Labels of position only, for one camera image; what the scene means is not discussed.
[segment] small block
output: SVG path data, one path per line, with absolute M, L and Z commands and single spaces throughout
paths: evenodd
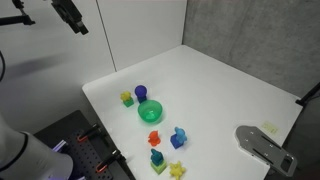
M 165 160 L 163 160 L 163 162 L 159 166 L 156 166 L 152 162 L 150 164 L 154 171 L 157 172 L 157 174 L 161 174 L 167 168 L 167 162 Z
M 183 145 L 183 143 L 180 143 L 177 140 L 177 134 L 172 135 L 171 138 L 170 138 L 170 141 L 171 141 L 171 144 L 173 145 L 173 147 L 175 149 L 178 149 L 179 147 L 181 147 Z
M 131 93 L 129 91 L 125 91 L 123 93 L 120 94 L 120 99 L 122 101 L 128 101 L 131 98 Z
M 134 104 L 133 102 L 133 99 L 130 98 L 128 101 L 123 101 L 123 104 L 126 106 L 126 107 L 130 107 Z
M 138 97 L 138 101 L 140 104 L 143 103 L 145 100 L 147 100 L 147 96 Z
M 271 134 L 276 134 L 278 132 L 278 128 L 268 121 L 263 123 L 262 128 L 267 130 Z

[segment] white table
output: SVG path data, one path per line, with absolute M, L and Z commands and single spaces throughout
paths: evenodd
M 138 116 L 134 88 L 140 84 L 163 105 L 157 125 Z M 129 108 L 119 98 L 125 90 L 135 99 Z M 187 46 L 90 82 L 83 91 L 138 180 L 170 179 L 169 167 L 157 175 L 150 166 L 152 130 L 160 133 L 155 149 L 165 160 L 187 168 L 183 180 L 262 180 L 269 166 L 239 148 L 236 128 L 257 126 L 282 145 L 301 111 L 296 96 Z M 261 128 L 266 121 L 278 128 L 276 134 Z M 170 143 L 175 126 L 188 137 L 177 150 Z

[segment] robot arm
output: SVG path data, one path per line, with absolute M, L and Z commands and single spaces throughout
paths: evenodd
M 0 169 L 19 154 L 24 138 L 23 134 L 11 129 L 0 115 Z
M 12 3 L 21 11 L 22 15 L 0 18 L 0 26 L 18 23 L 23 23 L 24 25 L 35 24 L 29 15 L 24 12 L 23 2 L 21 2 L 21 0 L 12 0 Z M 82 22 L 81 13 L 71 0 L 52 0 L 51 4 L 60 15 L 62 20 L 69 24 L 74 33 L 81 32 L 81 34 L 85 35 L 89 32 Z
M 33 135 L 11 129 L 0 115 L 0 180 L 67 180 L 70 156 L 52 151 Z

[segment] perforated metal panel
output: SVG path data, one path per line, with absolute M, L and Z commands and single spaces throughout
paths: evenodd
M 79 130 L 65 140 L 69 144 L 66 153 L 72 157 L 74 162 L 72 176 L 85 176 L 86 180 L 112 180 L 113 176 L 108 169 L 96 173 L 96 166 L 102 160 L 89 140 L 80 143 L 77 141 L 77 137 L 82 132 L 82 130 Z

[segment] metal bracket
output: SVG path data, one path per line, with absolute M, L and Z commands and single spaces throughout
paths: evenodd
M 111 155 L 105 158 L 101 163 L 98 164 L 96 167 L 96 173 L 101 173 L 104 171 L 111 163 L 113 163 L 116 160 L 125 160 L 125 157 L 121 155 L 121 152 L 119 150 L 114 150 Z
M 24 25 L 33 25 L 36 22 L 34 22 L 33 20 L 31 20 L 31 18 L 29 17 L 29 15 L 27 15 L 23 8 L 23 2 L 21 2 L 21 0 L 12 0 L 12 3 L 14 4 L 14 6 L 20 10 L 21 12 L 21 16 L 12 16 L 12 17 L 4 17 L 4 18 L 0 18 L 0 26 L 4 26 L 4 25 L 10 25 L 10 24 L 18 24 L 18 23 L 23 23 Z
M 81 135 L 79 135 L 77 139 L 78 139 L 78 142 L 83 142 L 89 138 L 93 138 L 98 135 L 102 135 L 100 126 L 98 124 L 94 124 L 90 129 L 86 130 Z
M 297 159 L 281 148 L 255 126 L 239 126 L 236 137 L 240 147 L 257 156 L 284 176 L 291 177 L 297 167 Z

